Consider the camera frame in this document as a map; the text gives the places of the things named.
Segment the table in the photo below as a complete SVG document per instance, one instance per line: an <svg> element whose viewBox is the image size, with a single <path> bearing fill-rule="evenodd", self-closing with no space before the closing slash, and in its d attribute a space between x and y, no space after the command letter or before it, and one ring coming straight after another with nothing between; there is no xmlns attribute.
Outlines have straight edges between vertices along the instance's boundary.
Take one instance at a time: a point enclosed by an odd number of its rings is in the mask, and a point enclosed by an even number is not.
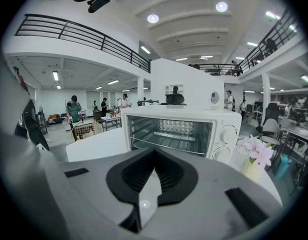
<svg viewBox="0 0 308 240"><path fill-rule="evenodd" d="M301 140L301 141L303 141L305 143L308 143L308 135L307 134L302 134L301 130L304 130L304 129L300 128L300 127L290 127L290 128L284 129L284 131L287 132L286 140L285 140L285 142L283 144L283 147L280 149L279 153L275 156L275 158L273 160L273 164L274 164L274 162L275 162L275 160L277 158L281 157L281 153L284 150L284 148L287 146L287 144L289 143L289 139L290 139L291 136L296 138L296 139L298 139L298 140ZM307 170L308 170L308 161L304 164L304 172L307 172ZM299 183L301 181L302 181L302 179L299 180L296 183L296 186L295 186L294 190L299 186Z"/></svg>
<svg viewBox="0 0 308 240"><path fill-rule="evenodd" d="M128 151L123 128L80 139L66 147L69 162L105 158Z"/></svg>
<svg viewBox="0 0 308 240"><path fill-rule="evenodd" d="M113 121L116 121L116 128L118 128L118 121L120 122L120 126L122 127L122 120L121 120L121 116L118 115L118 116L115 116L115 117L111 117L111 118L107 118L106 116L103 116L100 118L100 121L102 123L102 127L103 127L103 123L105 123L105 129L106 131L108 131L108 125L107 123L109 122L113 122Z"/></svg>

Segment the white table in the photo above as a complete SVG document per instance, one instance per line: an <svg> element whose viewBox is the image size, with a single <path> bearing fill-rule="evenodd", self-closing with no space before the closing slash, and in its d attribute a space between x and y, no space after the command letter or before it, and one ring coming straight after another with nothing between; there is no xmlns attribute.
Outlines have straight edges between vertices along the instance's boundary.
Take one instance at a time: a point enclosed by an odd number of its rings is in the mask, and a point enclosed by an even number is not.
<svg viewBox="0 0 308 240"><path fill-rule="evenodd" d="M123 128L80 139L66 147L69 162L105 158L128 151Z"/></svg>
<svg viewBox="0 0 308 240"><path fill-rule="evenodd" d="M122 121L121 121L121 116L118 115L118 116L115 116L115 117L106 117L106 116L103 116L100 118L100 122L102 123L102 127L103 127L103 123L105 123L105 129L106 131L108 131L108 125L107 123L109 122L113 122L113 121L116 121L116 128L118 128L118 121L120 122L120 126L122 127Z"/></svg>

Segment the white column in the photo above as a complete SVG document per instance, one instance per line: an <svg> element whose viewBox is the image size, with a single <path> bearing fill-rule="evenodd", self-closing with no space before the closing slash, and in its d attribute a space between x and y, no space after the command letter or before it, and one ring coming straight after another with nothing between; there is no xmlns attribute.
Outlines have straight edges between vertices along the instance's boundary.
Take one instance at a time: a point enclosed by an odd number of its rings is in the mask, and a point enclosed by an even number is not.
<svg viewBox="0 0 308 240"><path fill-rule="evenodd" d="M144 99L144 77L137 78L137 101Z"/></svg>
<svg viewBox="0 0 308 240"><path fill-rule="evenodd" d="M268 73L263 73L262 74L262 81L263 81L263 116L262 116L262 123L261 125L263 125L264 120L265 120L265 111L266 108L269 106L270 102L271 102L271 91L270 91L270 78L269 78L269 74Z"/></svg>

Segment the ceiling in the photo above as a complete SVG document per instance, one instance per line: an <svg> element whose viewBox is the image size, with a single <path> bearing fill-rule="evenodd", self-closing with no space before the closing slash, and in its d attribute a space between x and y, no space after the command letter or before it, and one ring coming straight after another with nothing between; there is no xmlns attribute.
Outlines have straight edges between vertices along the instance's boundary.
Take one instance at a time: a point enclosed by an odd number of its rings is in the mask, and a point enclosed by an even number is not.
<svg viewBox="0 0 308 240"><path fill-rule="evenodd" d="M228 10L218 12L216 4L226 2ZM282 15L280 0L116 0L149 29L165 50L167 59L183 64L228 63L245 57L276 23L265 15ZM149 23L151 14L159 16ZM200 56L212 55L208 60Z"/></svg>
<svg viewBox="0 0 308 240"><path fill-rule="evenodd" d="M273 91L308 88L308 83L301 79L303 75L308 76L308 53L272 70L269 73L270 87L275 88ZM242 85L245 91L260 93L263 91L262 76L259 75Z"/></svg>
<svg viewBox="0 0 308 240"><path fill-rule="evenodd" d="M134 75L119 71L110 66L88 63L62 57L13 56L8 58L11 66L18 67L21 74L38 83L42 89L82 89L121 92L137 88L138 79ZM58 72L55 81L53 71ZM109 85L114 80L119 82ZM144 87L150 88L151 82L144 80Z"/></svg>

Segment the oven window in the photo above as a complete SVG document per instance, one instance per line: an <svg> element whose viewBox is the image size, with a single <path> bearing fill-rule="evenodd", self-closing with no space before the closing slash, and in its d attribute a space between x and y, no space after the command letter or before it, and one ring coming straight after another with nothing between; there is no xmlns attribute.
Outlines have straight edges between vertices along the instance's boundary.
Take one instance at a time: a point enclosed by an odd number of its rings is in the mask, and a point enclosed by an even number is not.
<svg viewBox="0 0 308 240"><path fill-rule="evenodd" d="M212 122L127 116L132 149L166 147L206 157Z"/></svg>

